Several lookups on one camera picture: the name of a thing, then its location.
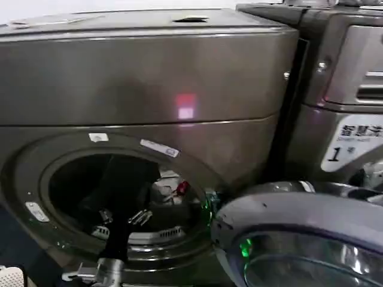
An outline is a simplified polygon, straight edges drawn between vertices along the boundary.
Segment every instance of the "gray panel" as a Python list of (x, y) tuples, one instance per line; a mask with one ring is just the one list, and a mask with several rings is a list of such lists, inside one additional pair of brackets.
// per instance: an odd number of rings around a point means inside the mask
[(365, 163), (382, 158), (383, 146), (379, 146), (337, 171), (324, 172), (321, 170), (322, 159), (335, 129), (340, 120), (348, 115), (350, 113), (333, 112), (302, 105), (287, 148), (286, 177), (347, 182)]
[(3, 43), (0, 123), (267, 117), (281, 106), (297, 41), (293, 30), (269, 32)]
[(325, 100), (346, 105), (383, 105), (382, 100), (357, 97), (359, 88), (380, 88), (379, 83), (383, 84), (380, 76), (369, 73), (383, 71), (382, 36), (381, 27), (348, 29)]
[[(223, 181), (234, 184), (247, 175), (259, 176), (265, 164), (278, 117), (201, 124), (164, 124), (131, 127), (2, 127), (0, 168), (26, 145), (69, 132), (121, 133), (176, 148), (207, 165)], [(206, 175), (202, 184), (212, 179)]]

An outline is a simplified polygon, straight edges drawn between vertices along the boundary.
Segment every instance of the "white label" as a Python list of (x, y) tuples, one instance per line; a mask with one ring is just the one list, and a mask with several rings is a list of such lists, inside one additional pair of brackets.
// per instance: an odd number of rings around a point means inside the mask
[(171, 148), (167, 145), (161, 145), (159, 143), (157, 144), (155, 142), (147, 141), (145, 139), (141, 139), (139, 143), (147, 148), (161, 152), (162, 154), (166, 154), (170, 157), (176, 157), (180, 153), (180, 151), (175, 148)]
[(334, 172), (383, 145), (383, 115), (349, 115), (339, 122), (321, 168)]
[(106, 133), (90, 133), (89, 138), (92, 142), (108, 142), (109, 138)]
[(38, 203), (36, 202), (26, 202), (25, 203), (26, 208), (33, 214), (34, 217), (36, 217), (37, 220), (40, 222), (49, 222), (48, 216), (42, 211)]

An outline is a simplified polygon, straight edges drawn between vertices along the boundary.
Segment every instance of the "gray washing machine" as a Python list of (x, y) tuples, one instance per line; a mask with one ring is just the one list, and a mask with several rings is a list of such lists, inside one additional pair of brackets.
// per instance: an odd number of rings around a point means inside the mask
[[(107, 202), (151, 204), (152, 219), (129, 238), (129, 282), (225, 281), (210, 256), (211, 198), (259, 180), (297, 38), (230, 10), (1, 26), (2, 204), (41, 244), (90, 260), (108, 236)], [(94, 204), (99, 214), (83, 213)]]
[(278, 176), (376, 188), (383, 158), (383, 13), (240, 5), (300, 30), (273, 149)]

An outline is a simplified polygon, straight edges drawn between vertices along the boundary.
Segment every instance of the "floor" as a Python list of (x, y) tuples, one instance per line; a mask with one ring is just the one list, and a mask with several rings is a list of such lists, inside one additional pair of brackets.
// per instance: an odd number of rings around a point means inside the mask
[(0, 265), (21, 265), (36, 286), (54, 286), (72, 258), (55, 249), (40, 247), (1, 206), (0, 226)]

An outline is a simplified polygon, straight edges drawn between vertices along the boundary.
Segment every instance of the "green light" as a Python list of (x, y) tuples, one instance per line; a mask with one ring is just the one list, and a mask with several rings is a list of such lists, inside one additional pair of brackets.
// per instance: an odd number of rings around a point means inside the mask
[(242, 252), (243, 257), (245, 257), (245, 258), (249, 257), (249, 252), (247, 249), (242, 249), (241, 252)]
[(239, 245), (239, 248), (241, 249), (241, 254), (244, 258), (248, 258), (250, 256), (251, 245), (251, 239), (246, 239), (246, 242), (243, 242)]

